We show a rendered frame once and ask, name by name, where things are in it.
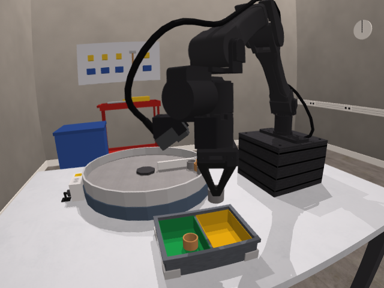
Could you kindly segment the grey round turntable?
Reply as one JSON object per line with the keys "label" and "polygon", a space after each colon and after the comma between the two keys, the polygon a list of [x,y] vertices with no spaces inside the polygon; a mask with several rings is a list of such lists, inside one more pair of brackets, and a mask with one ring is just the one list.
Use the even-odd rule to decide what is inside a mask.
{"label": "grey round turntable", "polygon": [[196,159],[196,152],[172,147],[113,152],[74,173],[61,202],[86,199],[95,212],[127,221],[185,212],[208,195],[202,174],[187,169]]}

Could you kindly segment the yellow bin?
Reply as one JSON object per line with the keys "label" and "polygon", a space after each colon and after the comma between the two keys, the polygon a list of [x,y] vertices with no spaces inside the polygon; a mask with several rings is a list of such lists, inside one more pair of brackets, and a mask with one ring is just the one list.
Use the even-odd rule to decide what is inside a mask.
{"label": "yellow bin", "polygon": [[228,209],[196,217],[213,248],[252,238]]}

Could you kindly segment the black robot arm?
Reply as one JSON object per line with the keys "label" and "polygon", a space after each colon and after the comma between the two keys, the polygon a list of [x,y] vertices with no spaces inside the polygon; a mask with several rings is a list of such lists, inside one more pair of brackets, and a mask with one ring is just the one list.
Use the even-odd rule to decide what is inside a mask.
{"label": "black robot arm", "polygon": [[[233,83],[211,73],[242,73],[245,46],[263,67],[271,113],[275,115],[274,128],[260,132],[291,143],[308,142],[309,138],[292,134],[292,115],[296,115],[298,104],[284,75],[280,56],[283,44],[283,26],[274,0],[259,1],[225,24],[192,38],[188,46],[190,65],[166,71],[161,99],[167,114],[152,118],[153,137],[162,151],[189,135],[188,122],[194,122],[195,149],[217,149],[214,114],[224,119],[225,113],[233,113]],[[201,116],[206,114],[210,117]]]}

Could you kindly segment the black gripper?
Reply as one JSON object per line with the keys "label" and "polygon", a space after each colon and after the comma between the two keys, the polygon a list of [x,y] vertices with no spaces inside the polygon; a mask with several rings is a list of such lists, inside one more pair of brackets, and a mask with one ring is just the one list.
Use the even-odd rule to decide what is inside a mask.
{"label": "black gripper", "polygon": [[[239,150],[233,139],[233,113],[217,117],[217,149],[197,149],[197,166],[206,181],[212,196],[221,196],[232,173],[239,166]],[[227,166],[227,167],[226,167]],[[215,186],[209,169],[224,169]]]}

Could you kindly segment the dark grey divided bin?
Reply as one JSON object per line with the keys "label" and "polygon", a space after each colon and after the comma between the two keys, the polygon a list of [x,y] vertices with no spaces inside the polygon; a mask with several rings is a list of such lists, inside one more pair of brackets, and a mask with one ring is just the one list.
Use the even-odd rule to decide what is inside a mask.
{"label": "dark grey divided bin", "polygon": [[[196,215],[223,211],[227,209],[233,214],[233,216],[238,220],[241,226],[247,231],[247,233],[252,238],[213,248],[205,232],[203,231]],[[158,221],[189,216],[195,217],[204,237],[206,238],[210,246],[210,249],[195,251],[192,253],[179,254],[175,256],[167,256]],[[165,270],[171,271],[175,269],[180,269],[181,275],[192,274],[195,272],[214,269],[221,266],[226,266],[244,261],[245,253],[257,250],[257,243],[261,242],[261,238],[240,216],[240,214],[235,210],[235,208],[231,204],[216,206],[212,208],[198,209],[194,211],[179,212],[174,214],[157,215],[153,216],[153,218]]]}

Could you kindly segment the green bin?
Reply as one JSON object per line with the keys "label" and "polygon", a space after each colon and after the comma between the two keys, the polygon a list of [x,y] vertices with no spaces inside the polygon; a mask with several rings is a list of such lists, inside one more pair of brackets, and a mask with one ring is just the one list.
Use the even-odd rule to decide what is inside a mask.
{"label": "green bin", "polygon": [[[160,220],[158,222],[167,251],[167,256],[175,256],[210,249],[210,246],[194,216]],[[198,248],[196,250],[187,251],[183,248],[183,236],[186,233],[195,233],[198,236]]]}

